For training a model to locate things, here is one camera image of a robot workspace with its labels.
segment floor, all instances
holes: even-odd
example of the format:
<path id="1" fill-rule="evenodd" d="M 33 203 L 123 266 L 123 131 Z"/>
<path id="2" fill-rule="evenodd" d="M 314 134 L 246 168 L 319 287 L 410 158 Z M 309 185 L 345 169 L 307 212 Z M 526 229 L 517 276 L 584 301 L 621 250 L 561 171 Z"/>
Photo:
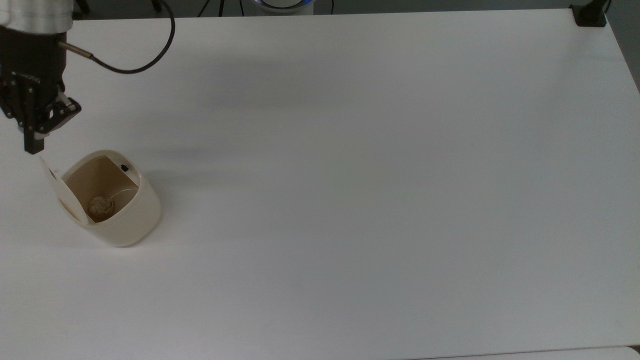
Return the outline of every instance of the floor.
<path id="1" fill-rule="evenodd" d="M 196 17 L 206 0 L 165 0 L 176 17 Z M 210 0 L 203 17 L 217 17 L 221 0 Z M 253 0 L 226 0 L 223 16 L 256 14 Z M 391 13 L 391 12 L 439 12 L 461 10 L 506 10 L 567 8 L 570 4 L 584 4 L 586 0 L 333 0 L 334 14 L 350 13 Z M 87 0 L 91 13 L 85 19 L 139 19 L 164 17 L 156 13 L 148 0 Z M 314 4 L 316 15 L 328 15 L 332 0 L 317 0 Z M 640 89 L 640 1 L 613 0 L 607 13 L 611 27 L 618 39 L 631 74 Z"/>

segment white table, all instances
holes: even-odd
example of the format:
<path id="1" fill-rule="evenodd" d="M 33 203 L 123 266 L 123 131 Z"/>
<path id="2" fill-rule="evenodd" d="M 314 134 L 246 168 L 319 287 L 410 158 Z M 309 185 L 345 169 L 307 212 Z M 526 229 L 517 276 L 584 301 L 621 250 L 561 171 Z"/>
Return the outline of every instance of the white table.
<path id="1" fill-rule="evenodd" d="M 582 350 L 526 352 L 521 354 L 463 357 L 464 360 L 639 360 L 640 355 L 628 347 Z"/>
<path id="2" fill-rule="evenodd" d="M 70 54 L 65 170 L 164 206 L 111 248 L 0 122 L 3 359 L 409 359 L 640 343 L 640 96 L 569 10 L 179 19 Z M 135 67 L 166 19 L 77 22 Z"/>

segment black cable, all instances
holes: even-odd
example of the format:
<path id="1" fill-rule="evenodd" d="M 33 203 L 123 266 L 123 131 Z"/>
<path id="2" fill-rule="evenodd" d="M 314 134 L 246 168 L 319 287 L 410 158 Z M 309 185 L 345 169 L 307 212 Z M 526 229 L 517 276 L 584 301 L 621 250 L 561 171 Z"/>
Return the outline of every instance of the black cable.
<path id="1" fill-rule="evenodd" d="M 198 13 L 198 16 L 196 16 L 196 17 L 202 16 L 202 13 L 204 13 L 204 10 L 207 8 L 207 5 L 209 4 L 209 1 L 211 1 L 211 0 L 207 0 L 207 2 L 204 3 L 204 5 L 202 6 L 202 9 L 200 9 L 200 12 Z"/>
<path id="2" fill-rule="evenodd" d="M 169 50 L 169 47 L 171 46 L 171 43 L 173 42 L 173 36 L 175 35 L 175 18 L 173 16 L 173 12 L 171 11 L 171 8 L 166 4 L 166 2 L 164 0 L 158 0 L 158 1 L 164 6 L 164 8 L 166 8 L 166 12 L 169 13 L 169 18 L 171 19 L 171 33 L 169 34 L 169 39 L 166 41 L 166 45 L 164 46 L 162 51 L 160 51 L 160 53 L 156 56 L 155 59 L 151 60 L 150 63 L 146 64 L 143 67 L 139 67 L 137 69 L 132 69 L 132 70 L 118 69 L 116 67 L 110 66 L 110 65 L 102 62 L 100 59 L 96 58 L 92 53 L 89 53 L 86 50 L 82 50 L 79 47 L 73 46 L 73 45 L 68 44 L 66 42 L 59 42 L 58 45 L 60 47 L 62 47 L 63 49 L 72 51 L 73 53 L 76 53 L 78 55 L 84 56 L 85 58 L 88 58 L 89 60 L 94 61 L 95 63 L 97 63 L 101 67 L 104 67 L 105 69 L 109 69 L 109 70 L 111 70 L 113 72 L 117 72 L 119 74 L 137 74 L 139 72 L 143 72 L 144 70 L 147 70 L 148 68 L 154 66 L 158 61 L 160 61 L 160 59 L 164 56 L 166 51 Z"/>

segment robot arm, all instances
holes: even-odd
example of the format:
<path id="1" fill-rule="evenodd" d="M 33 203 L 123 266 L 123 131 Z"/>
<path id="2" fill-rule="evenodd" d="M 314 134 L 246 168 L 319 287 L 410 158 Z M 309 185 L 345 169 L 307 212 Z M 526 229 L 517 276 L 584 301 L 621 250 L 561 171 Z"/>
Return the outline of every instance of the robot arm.
<path id="1" fill-rule="evenodd" d="M 36 154 L 44 138 L 80 112 L 65 94 L 64 42 L 73 0 L 0 0 L 0 108 Z"/>

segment open lid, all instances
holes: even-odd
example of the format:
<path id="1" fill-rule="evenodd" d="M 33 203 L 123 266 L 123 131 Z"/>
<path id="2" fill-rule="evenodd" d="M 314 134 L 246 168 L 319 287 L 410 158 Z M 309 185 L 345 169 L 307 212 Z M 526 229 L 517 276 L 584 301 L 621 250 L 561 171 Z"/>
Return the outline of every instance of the open lid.
<path id="1" fill-rule="evenodd" d="M 62 181 L 60 176 L 51 170 L 51 167 L 49 167 L 42 157 L 40 157 L 40 162 L 42 163 L 46 178 L 49 180 L 49 184 L 51 184 L 51 187 L 56 192 L 56 196 L 64 205 L 65 209 L 81 223 L 89 224 L 89 218 L 71 189 Z"/>

